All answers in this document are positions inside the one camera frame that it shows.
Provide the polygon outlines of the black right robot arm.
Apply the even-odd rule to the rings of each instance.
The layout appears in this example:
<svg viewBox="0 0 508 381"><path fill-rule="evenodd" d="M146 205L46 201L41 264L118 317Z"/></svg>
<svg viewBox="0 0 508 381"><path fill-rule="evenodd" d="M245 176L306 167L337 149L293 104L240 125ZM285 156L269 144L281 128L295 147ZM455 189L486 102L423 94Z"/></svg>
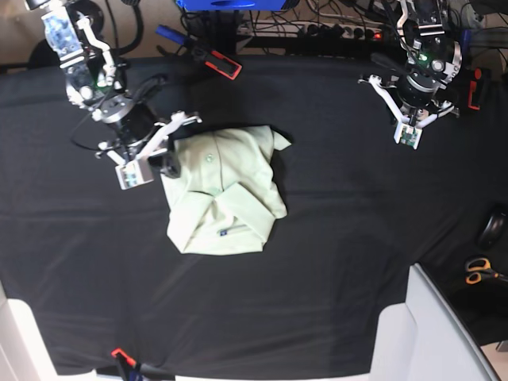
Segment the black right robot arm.
<svg viewBox="0 0 508 381"><path fill-rule="evenodd" d="M129 91L119 48L102 38L100 11L85 8L81 1L27 1L25 7L43 11L45 39L58 57L68 101L113 132L112 140L80 148L99 159L109 157L123 190L150 183L157 172L179 178L173 135L201 118L183 111L168 119L156 116L148 100L163 89L167 77L154 75Z"/></svg>

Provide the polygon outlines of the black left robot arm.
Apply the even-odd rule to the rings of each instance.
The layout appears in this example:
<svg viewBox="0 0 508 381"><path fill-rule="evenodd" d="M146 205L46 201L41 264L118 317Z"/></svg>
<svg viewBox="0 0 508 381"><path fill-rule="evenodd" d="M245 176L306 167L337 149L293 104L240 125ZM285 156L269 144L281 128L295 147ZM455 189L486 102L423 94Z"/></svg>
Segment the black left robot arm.
<svg viewBox="0 0 508 381"><path fill-rule="evenodd" d="M406 62L399 64L374 52L371 61L394 74L390 78L371 74L358 82L370 85L386 104L394 142L417 149L425 127L449 114L460 115L459 95L449 85L462 67L461 47L448 33L446 1L382 4Z"/></svg>

